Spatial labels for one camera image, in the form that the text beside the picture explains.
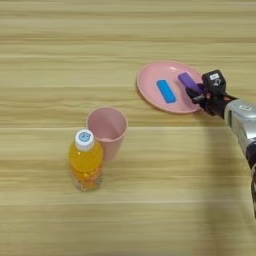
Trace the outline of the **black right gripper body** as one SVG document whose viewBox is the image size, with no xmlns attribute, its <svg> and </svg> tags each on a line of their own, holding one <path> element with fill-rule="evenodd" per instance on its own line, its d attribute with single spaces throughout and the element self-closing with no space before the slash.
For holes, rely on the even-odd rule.
<svg viewBox="0 0 256 256">
<path fill-rule="evenodd" d="M 233 100 L 235 97 L 227 93 L 213 94 L 208 92 L 200 103 L 200 107 L 211 116 L 223 118 L 227 104 Z"/>
</svg>

